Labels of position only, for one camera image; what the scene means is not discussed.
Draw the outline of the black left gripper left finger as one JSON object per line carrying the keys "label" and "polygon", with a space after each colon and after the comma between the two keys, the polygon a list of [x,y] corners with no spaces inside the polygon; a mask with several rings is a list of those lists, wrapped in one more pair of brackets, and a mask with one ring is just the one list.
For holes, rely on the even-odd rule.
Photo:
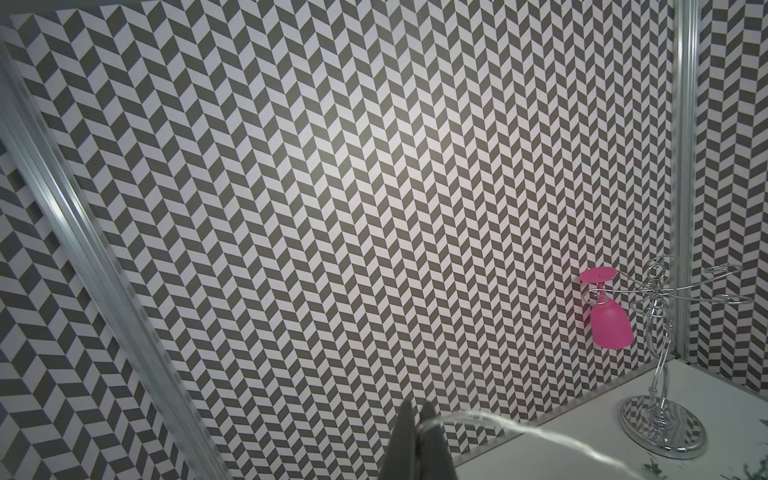
{"label": "black left gripper left finger", "polygon": [[416,480],[417,439],[413,405],[404,400],[398,410],[386,448],[379,480]]}

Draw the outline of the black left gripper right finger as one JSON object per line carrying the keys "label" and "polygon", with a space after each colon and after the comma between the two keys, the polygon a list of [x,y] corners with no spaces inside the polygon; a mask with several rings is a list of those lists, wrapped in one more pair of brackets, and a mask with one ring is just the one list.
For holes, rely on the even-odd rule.
{"label": "black left gripper right finger", "polygon": [[439,415],[431,402],[419,411],[418,423],[418,478],[426,480],[457,480],[443,427],[436,423]]}

